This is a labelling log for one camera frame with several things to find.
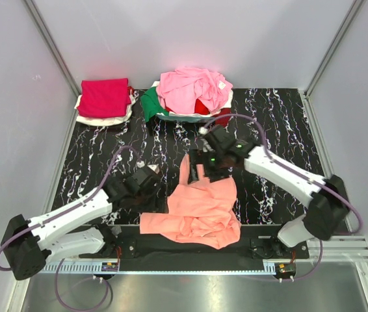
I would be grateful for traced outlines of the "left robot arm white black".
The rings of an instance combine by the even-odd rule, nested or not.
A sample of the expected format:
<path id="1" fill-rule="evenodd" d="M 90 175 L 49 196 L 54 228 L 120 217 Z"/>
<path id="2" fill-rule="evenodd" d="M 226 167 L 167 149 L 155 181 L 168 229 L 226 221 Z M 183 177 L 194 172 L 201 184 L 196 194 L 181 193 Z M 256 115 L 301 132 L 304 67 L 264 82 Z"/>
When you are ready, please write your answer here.
<path id="1" fill-rule="evenodd" d="M 160 169 L 144 165 L 125 177 L 106 177 L 83 197 L 50 213 L 30 219 L 17 215 L 10 219 L 1 249 L 16 280 L 26 280 L 46 265 L 69 257 L 114 257 L 119 250 L 118 236 L 109 226 L 90 221 L 127 209 L 138 213 L 162 213 L 164 204 L 157 197 L 161 186 Z"/>

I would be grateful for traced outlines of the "salmon orange t shirt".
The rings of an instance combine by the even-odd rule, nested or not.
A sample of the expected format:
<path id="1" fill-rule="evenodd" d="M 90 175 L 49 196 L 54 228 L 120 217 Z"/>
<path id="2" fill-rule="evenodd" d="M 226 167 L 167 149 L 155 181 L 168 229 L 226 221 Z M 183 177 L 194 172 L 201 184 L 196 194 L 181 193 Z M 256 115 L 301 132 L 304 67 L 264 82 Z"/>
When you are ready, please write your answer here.
<path id="1" fill-rule="evenodd" d="M 237 187 L 232 177 L 210 182 L 202 165 L 196 166 L 199 180 L 189 184 L 190 158 L 182 158 L 179 183 L 167 198 L 167 213 L 143 213 L 141 235 L 160 234 L 177 243 L 196 243 L 216 250 L 241 238 L 241 223 L 233 206 Z"/>

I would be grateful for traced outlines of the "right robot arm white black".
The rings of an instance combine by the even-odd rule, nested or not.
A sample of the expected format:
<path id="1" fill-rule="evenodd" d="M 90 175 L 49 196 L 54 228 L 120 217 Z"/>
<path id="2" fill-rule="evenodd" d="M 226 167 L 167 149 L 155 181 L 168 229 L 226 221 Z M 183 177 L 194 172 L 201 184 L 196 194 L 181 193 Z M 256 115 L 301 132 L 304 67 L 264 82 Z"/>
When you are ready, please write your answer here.
<path id="1" fill-rule="evenodd" d="M 343 180 L 332 175 L 325 178 L 307 172 L 270 152 L 254 140 L 239 140 L 221 125 L 199 130 L 202 149 L 189 152 L 188 182 L 199 180 L 197 165 L 212 183 L 229 176 L 229 168 L 238 167 L 263 177 L 296 198 L 307 211 L 284 223 L 267 238 L 254 239 L 251 251 L 259 259 L 288 259 L 295 248 L 310 239 L 328 241 L 349 214 Z"/>

